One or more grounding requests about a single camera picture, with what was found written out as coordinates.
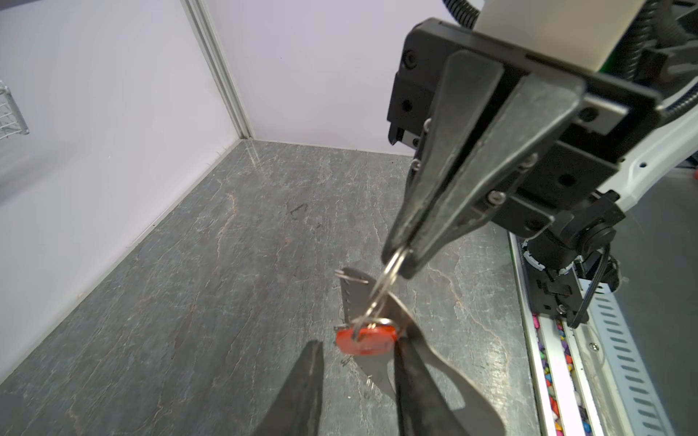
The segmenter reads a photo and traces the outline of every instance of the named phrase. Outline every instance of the red key fob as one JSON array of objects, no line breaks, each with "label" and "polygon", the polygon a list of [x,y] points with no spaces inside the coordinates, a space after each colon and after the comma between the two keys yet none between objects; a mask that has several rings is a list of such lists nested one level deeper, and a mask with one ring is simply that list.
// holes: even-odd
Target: red key fob
[{"label": "red key fob", "polygon": [[335,343],[344,354],[352,356],[370,356],[385,354],[393,349],[397,340],[395,327],[377,325],[359,330],[359,339],[352,339],[352,327],[337,331]]}]

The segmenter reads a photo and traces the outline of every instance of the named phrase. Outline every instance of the metal key ring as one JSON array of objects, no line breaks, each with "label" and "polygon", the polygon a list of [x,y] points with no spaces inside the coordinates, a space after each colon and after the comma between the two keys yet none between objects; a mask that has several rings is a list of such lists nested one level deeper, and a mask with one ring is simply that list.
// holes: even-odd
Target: metal key ring
[{"label": "metal key ring", "polygon": [[390,290],[390,287],[395,283],[395,280],[397,280],[398,271],[400,271],[400,267],[402,266],[403,262],[405,262],[405,258],[407,258],[407,254],[409,252],[410,250],[405,246],[398,248],[390,261],[385,265],[383,272],[371,290],[371,295],[369,296],[369,307],[366,309],[366,312],[363,315],[355,319],[353,322],[353,340],[357,340],[359,338],[359,331],[366,323],[366,320],[373,317],[377,312],[380,311],[380,309],[376,309],[378,308],[379,304],[385,302],[385,296]]},{"label": "metal key ring", "polygon": [[[394,328],[396,332],[399,332],[399,333],[402,332],[401,327],[394,320],[391,320],[390,318],[367,318],[366,321],[364,321],[364,324],[369,329],[375,328],[376,326],[389,326],[389,327]],[[345,330],[348,327],[349,326],[346,324],[341,325],[341,326],[335,326],[334,331],[336,333],[337,331]]]}]

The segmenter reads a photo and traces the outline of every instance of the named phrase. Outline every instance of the white enclosure wall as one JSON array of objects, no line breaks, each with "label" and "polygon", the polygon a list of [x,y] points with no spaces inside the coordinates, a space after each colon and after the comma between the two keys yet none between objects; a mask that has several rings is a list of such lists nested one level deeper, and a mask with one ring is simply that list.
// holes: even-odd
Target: white enclosure wall
[{"label": "white enclosure wall", "polygon": [[255,138],[412,153],[387,141],[388,103],[407,33],[452,21],[441,0],[207,4]]},{"label": "white enclosure wall", "polygon": [[237,139],[178,0],[0,11],[0,380]]}]

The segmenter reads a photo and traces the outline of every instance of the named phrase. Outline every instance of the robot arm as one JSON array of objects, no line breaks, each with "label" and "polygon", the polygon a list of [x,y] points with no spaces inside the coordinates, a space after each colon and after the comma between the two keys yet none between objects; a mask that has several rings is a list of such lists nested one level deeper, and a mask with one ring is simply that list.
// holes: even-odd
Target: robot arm
[{"label": "robot arm", "polygon": [[391,142],[407,133],[419,139],[383,261],[407,248],[399,273],[411,278],[446,243],[490,220],[535,238],[561,211],[599,197],[619,160],[663,122],[661,100],[652,89],[463,27],[417,25],[388,121]]}]

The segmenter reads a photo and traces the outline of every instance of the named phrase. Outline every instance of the stone countertop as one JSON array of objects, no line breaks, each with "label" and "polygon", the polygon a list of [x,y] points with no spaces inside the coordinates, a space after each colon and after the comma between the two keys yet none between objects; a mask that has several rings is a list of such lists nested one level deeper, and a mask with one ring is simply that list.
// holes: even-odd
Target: stone countertop
[{"label": "stone countertop", "polygon": [[[409,163],[242,142],[0,385],[0,435],[248,435],[310,339],[320,435],[397,435],[394,403],[333,344],[333,271],[378,275]],[[394,293],[508,435],[540,434],[506,231],[451,243]]]}]

